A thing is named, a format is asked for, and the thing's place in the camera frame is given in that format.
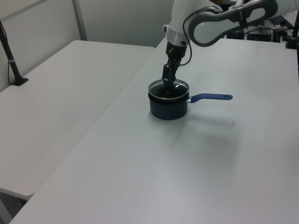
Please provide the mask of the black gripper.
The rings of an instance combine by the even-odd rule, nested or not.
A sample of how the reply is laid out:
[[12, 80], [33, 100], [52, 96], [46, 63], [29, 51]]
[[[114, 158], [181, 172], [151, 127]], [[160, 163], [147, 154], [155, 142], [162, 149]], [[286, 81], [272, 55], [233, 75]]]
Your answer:
[[181, 59], [185, 56], [187, 45], [177, 46], [167, 42], [166, 54], [168, 61], [163, 67], [162, 81], [165, 86], [170, 86], [176, 80], [176, 72], [180, 66]]

